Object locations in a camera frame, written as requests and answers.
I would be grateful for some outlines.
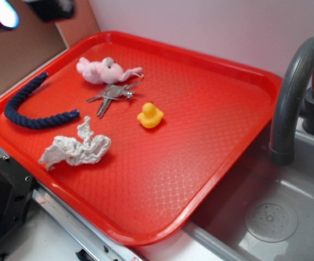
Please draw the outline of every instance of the rubber duck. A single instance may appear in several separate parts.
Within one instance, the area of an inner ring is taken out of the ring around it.
[[[156,127],[164,117],[164,113],[153,103],[147,102],[142,107],[142,113],[139,113],[137,119],[141,125],[147,129]]]

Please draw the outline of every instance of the wall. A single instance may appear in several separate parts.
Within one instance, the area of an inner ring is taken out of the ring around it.
[[[311,0],[89,0],[102,31],[118,30],[285,74],[314,36]]]

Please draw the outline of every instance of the sink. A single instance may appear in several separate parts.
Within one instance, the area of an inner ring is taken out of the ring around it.
[[[280,167],[269,160],[269,133],[267,126],[190,218],[198,240],[236,257],[224,260],[314,260],[314,136],[297,131],[295,161]]]

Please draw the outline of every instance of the white cloth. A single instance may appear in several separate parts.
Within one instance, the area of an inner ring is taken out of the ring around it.
[[[99,162],[107,152],[111,139],[104,135],[92,138],[94,132],[90,130],[89,121],[90,117],[86,116],[84,123],[77,127],[78,136],[84,140],[83,143],[75,138],[56,136],[53,144],[46,148],[39,163],[47,163],[46,170],[51,170],[54,168],[53,164],[62,160],[66,160],[71,166]]]

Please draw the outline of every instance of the sink drain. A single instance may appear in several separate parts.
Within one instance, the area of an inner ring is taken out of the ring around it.
[[[264,198],[251,203],[245,211],[245,225],[256,238],[265,242],[283,241],[296,231],[294,209],[278,198]]]

